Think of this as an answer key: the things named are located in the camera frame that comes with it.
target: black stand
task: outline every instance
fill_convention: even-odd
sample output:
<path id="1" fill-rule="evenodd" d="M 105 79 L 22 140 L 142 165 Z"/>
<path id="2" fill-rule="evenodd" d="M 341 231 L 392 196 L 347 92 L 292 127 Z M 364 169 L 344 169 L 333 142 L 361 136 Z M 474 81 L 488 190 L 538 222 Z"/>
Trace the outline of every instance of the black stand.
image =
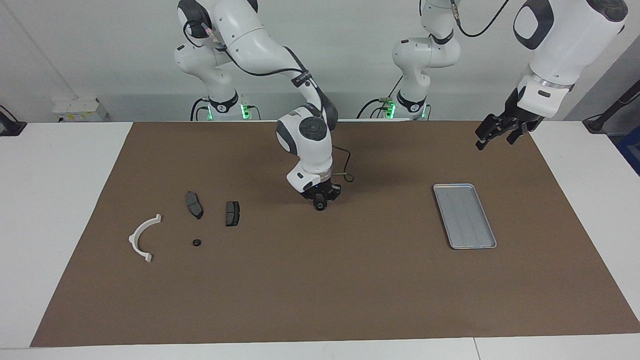
<path id="1" fill-rule="evenodd" d="M 4 113 L 0 111 L 0 124 L 4 126 L 4 130 L 0 133 L 0 136 L 18 136 L 22 133 L 22 130 L 27 126 L 26 122 L 11 121 Z"/>
<path id="2" fill-rule="evenodd" d="M 625 95 L 622 95 L 618 101 L 616 101 L 607 111 L 605 111 L 600 117 L 595 120 L 585 120 L 582 123 L 587 127 L 592 134 L 604 134 L 602 128 L 604 124 L 611 119 L 611 117 L 617 113 L 620 109 L 624 108 L 626 105 L 629 105 L 635 97 L 640 94 L 640 80 L 631 86 Z"/>

